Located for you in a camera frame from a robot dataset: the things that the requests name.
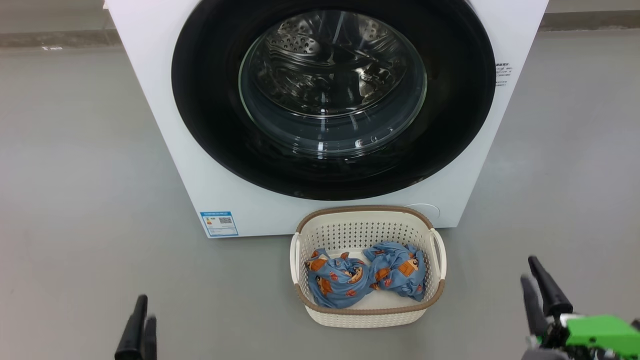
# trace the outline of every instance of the blue and white sticker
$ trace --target blue and white sticker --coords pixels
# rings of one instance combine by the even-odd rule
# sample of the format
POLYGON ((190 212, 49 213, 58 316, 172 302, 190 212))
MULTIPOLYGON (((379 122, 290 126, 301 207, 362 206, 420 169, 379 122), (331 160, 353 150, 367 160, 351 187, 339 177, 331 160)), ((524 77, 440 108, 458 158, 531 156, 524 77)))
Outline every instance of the blue and white sticker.
POLYGON ((204 226, 212 238, 219 236, 237 236, 238 229, 231 211, 213 211, 200 213, 204 226))

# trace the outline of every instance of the basket bottom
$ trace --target basket bottom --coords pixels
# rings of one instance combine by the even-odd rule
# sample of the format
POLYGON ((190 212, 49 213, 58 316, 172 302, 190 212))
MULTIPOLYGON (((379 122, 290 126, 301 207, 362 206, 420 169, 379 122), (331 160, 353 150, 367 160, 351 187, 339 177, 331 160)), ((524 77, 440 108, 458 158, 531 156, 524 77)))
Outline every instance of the basket bottom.
MULTIPOLYGON (((350 258, 358 258, 361 259, 365 264, 371 265, 371 262, 367 259, 363 254, 363 249, 340 249, 340 250, 328 250, 327 254, 331 258, 339 258, 340 255, 345 252, 349 252, 350 258)), ((357 309, 357 310, 372 310, 372 309, 390 309, 394 307, 404 307, 404 306, 414 306, 419 304, 417 301, 409 298, 402 297, 393 291, 385 291, 385 290, 374 290, 370 294, 367 294, 362 300, 353 304, 352 306, 347 307, 346 309, 357 309)))

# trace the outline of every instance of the white washing machine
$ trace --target white washing machine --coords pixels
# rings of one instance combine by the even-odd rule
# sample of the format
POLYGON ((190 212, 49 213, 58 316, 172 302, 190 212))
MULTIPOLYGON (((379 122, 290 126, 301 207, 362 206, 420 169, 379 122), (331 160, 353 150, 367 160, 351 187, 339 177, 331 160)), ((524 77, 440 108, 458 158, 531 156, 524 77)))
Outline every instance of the white washing machine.
POLYGON ((546 5, 108 0, 211 238, 368 204, 457 226, 546 5))

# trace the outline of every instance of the basket handle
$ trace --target basket handle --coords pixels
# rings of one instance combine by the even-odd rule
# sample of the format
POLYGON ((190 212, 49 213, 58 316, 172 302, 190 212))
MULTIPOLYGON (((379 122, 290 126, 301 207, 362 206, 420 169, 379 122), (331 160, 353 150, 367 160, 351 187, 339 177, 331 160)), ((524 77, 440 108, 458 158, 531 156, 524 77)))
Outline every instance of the basket handle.
POLYGON ((442 236, 436 229, 431 229, 433 233, 433 237, 435 238, 435 244, 438 247, 438 263, 440 264, 440 280, 444 280, 447 277, 447 251, 444 249, 444 242, 442 241, 442 236))
POLYGON ((291 247, 289 248, 289 265, 291 266, 291 280, 293 285, 298 283, 298 249, 300 248, 300 233, 293 234, 291 239, 291 247))

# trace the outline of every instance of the green block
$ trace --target green block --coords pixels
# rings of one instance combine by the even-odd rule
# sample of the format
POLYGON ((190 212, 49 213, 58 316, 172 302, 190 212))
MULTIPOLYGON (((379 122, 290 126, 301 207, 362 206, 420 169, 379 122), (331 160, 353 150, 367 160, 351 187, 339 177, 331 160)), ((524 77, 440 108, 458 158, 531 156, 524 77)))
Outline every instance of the green block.
POLYGON ((640 332, 611 315, 569 319, 567 345, 611 349, 623 359, 640 356, 640 332))

